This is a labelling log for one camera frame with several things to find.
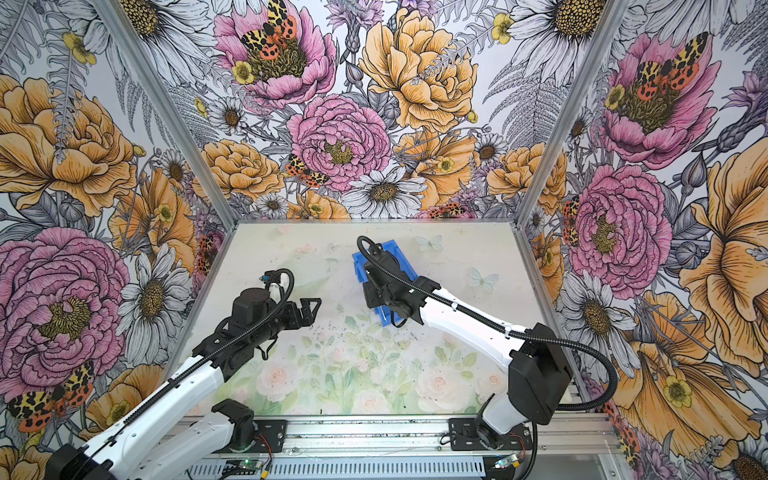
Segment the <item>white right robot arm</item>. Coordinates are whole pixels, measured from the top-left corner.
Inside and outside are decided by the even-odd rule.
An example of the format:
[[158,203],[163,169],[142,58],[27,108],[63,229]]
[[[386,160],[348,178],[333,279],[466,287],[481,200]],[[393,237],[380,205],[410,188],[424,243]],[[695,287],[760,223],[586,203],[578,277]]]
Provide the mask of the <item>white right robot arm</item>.
[[473,425],[464,430],[465,436],[497,448],[524,423],[550,423],[573,371],[547,325],[525,328],[492,316],[482,322],[478,319],[482,311],[457,299],[439,283],[410,275],[400,254],[378,248],[372,254],[356,253],[353,259],[366,305],[384,311],[391,325],[413,321],[452,335],[503,371],[502,390],[486,397]]

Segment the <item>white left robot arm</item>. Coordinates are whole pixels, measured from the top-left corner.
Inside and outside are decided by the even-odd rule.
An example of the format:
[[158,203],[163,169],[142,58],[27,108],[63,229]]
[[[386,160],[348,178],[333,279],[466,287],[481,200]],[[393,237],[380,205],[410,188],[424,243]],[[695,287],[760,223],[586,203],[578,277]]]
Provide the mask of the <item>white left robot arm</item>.
[[165,383],[85,445],[60,447],[45,478],[173,479],[209,454],[247,451],[258,438],[254,413],[232,399],[173,438],[167,434],[256,352],[266,357],[282,331],[312,326],[321,304],[319,298],[274,301],[265,288],[242,291],[230,316]]

